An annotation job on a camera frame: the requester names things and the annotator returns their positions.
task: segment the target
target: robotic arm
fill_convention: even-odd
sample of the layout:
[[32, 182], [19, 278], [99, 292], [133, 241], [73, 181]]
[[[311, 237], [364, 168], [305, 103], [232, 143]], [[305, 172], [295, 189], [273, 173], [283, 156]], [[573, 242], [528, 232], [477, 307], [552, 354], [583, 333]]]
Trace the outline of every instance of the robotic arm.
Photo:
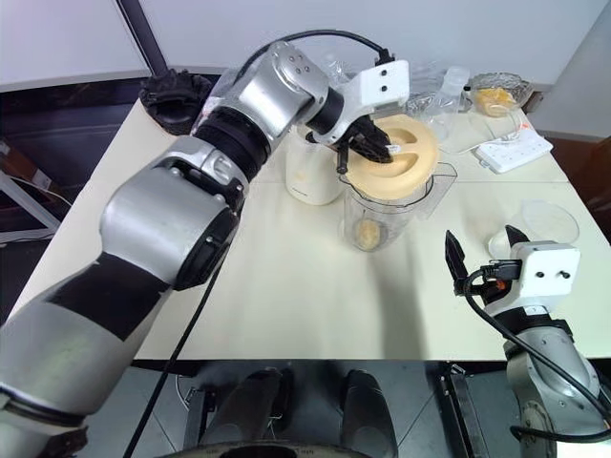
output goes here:
[[[557, 457], [563, 442], [611, 438], [611, 413], [599, 401], [596, 370], [576, 350], [568, 323], [550, 317], [571, 292], [579, 250], [552, 241], [529, 241], [512, 226], [506, 231], [510, 260], [493, 260], [468, 275], [462, 248], [448, 231], [446, 262], [454, 294], [465, 296], [475, 313], [507, 339], [507, 377], [521, 418], [521, 426], [511, 431], [520, 441], [522, 456]], [[478, 278], [483, 283], [475, 285]], [[483, 309], [474, 296], [481, 297]]]
[[179, 137], [115, 192], [100, 222], [102, 253], [44, 291], [0, 332], [0, 456], [69, 456], [84, 420], [109, 396], [172, 290], [203, 284], [238, 229], [248, 184], [288, 129], [390, 161], [388, 137], [369, 115], [403, 105], [405, 61], [329, 87], [285, 42], [270, 46], [195, 136]]

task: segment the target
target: glass bowl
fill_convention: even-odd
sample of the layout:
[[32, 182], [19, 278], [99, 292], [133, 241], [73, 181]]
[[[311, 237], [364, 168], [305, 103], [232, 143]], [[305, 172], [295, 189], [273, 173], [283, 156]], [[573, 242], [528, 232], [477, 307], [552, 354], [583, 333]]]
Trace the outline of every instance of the glass bowl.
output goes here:
[[503, 117], [520, 108], [533, 86], [515, 73], [481, 73], [471, 80], [471, 100], [485, 115]]

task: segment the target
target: metal bracket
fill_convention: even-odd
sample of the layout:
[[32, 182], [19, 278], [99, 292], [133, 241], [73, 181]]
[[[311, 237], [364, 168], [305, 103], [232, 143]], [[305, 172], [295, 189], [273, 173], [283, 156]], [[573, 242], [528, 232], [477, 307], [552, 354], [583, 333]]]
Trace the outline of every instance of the metal bracket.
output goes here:
[[208, 413], [217, 408], [217, 392], [213, 388], [194, 390], [189, 399], [189, 414], [184, 431], [183, 449], [196, 447], [208, 426]]
[[0, 171], [0, 191], [4, 192], [45, 226], [44, 229], [1, 232], [0, 243], [28, 239], [45, 239], [57, 232], [61, 224], [59, 219], [54, 217], [46, 208], [40, 205], [40, 203], [21, 189], [17, 183], [2, 171]]
[[488, 448], [469, 394], [465, 370], [451, 364], [439, 378], [441, 409], [453, 452], [459, 458], [489, 458]]

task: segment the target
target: power strip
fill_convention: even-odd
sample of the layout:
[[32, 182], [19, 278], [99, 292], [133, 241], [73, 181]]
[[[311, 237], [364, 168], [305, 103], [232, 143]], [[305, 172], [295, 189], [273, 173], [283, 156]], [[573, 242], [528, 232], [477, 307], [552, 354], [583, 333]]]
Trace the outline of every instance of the power strip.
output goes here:
[[546, 155], [552, 148], [553, 145], [534, 130], [522, 129], [515, 140], [483, 143], [474, 154], [483, 167], [504, 174]]

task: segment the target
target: yellow blender lid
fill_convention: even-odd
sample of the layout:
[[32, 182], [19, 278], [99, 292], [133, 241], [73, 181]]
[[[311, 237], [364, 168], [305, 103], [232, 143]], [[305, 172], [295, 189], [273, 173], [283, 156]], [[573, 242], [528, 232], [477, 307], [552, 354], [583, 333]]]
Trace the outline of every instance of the yellow blender lid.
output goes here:
[[392, 153], [389, 164], [372, 162], [350, 150], [346, 178], [372, 198], [406, 198], [429, 179], [437, 164], [435, 136], [425, 124], [406, 114], [376, 119], [374, 123], [400, 150]]

